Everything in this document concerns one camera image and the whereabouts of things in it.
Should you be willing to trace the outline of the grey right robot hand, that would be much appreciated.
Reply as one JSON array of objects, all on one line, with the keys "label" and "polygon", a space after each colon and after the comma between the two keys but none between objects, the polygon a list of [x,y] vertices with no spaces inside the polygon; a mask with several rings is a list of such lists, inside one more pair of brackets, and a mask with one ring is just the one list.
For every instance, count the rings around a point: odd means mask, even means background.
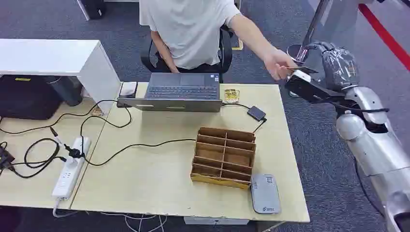
[{"label": "grey right robot hand", "polygon": [[324,71],[323,86],[339,92],[360,82],[358,66],[353,54],[334,43],[315,41],[303,46],[307,51],[318,50]]}]

